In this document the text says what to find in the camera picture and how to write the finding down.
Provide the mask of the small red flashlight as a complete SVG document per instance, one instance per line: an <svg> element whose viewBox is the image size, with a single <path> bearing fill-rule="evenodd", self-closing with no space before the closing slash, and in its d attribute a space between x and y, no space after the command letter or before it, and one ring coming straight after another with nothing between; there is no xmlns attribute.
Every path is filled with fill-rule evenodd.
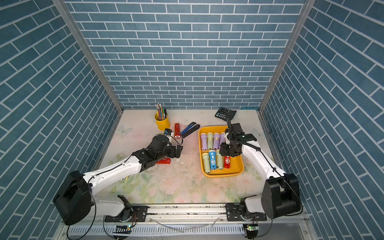
<svg viewBox="0 0 384 240"><path fill-rule="evenodd" d="M180 139L182 136L181 136L181 132L180 132L180 124L179 123L175 123L175 135L174 135L175 139Z"/></svg>

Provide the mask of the blue white flashlight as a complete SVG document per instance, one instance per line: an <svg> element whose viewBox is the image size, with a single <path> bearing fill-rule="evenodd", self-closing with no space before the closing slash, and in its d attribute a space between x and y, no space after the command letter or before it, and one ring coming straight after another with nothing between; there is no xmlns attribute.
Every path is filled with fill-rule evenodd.
<svg viewBox="0 0 384 240"><path fill-rule="evenodd" d="M210 157L210 169L216 170L217 169L217 154L215 150L209 151L209 157Z"/></svg>

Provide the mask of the red flashlight white rim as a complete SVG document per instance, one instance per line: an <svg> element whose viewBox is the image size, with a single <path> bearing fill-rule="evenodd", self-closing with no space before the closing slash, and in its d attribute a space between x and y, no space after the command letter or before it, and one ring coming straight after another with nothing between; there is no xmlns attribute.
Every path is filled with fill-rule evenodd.
<svg viewBox="0 0 384 240"><path fill-rule="evenodd" d="M231 167L231 158L229 156L225 156L224 158L224 168L229 169Z"/></svg>

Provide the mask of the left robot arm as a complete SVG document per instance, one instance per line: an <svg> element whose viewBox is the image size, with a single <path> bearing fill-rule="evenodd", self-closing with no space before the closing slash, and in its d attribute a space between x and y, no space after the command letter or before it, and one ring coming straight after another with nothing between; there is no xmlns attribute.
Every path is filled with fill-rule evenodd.
<svg viewBox="0 0 384 240"><path fill-rule="evenodd" d="M65 225L80 222L91 210L95 211L95 216L116 217L120 222L131 221L134 210L124 196L100 200L95 195L124 177L153 167L164 158L179 158L183 143L172 145L172 140L171 135L158 134L146 148L133 152L115 164L84 174L79 171L69 173L53 198Z"/></svg>

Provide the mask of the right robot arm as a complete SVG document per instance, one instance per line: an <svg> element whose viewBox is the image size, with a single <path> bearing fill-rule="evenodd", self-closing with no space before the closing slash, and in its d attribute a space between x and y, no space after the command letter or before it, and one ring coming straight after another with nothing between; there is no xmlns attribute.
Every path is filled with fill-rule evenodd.
<svg viewBox="0 0 384 240"><path fill-rule="evenodd" d="M243 198L240 209L244 218L251 214L264 214L273 220L279 217L300 215L303 204L300 197L299 180L295 174L287 174L262 150L257 141L232 141L220 144L223 156L245 156L264 180L260 194Z"/></svg>

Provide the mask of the green flashlight yellow button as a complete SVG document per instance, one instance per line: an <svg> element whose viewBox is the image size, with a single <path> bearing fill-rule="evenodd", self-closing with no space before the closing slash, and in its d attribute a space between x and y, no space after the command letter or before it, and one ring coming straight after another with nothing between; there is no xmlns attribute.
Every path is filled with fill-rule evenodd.
<svg viewBox="0 0 384 240"><path fill-rule="evenodd" d="M212 132L207 133L207 148L208 150L213 149L213 143L214 143L214 134Z"/></svg>

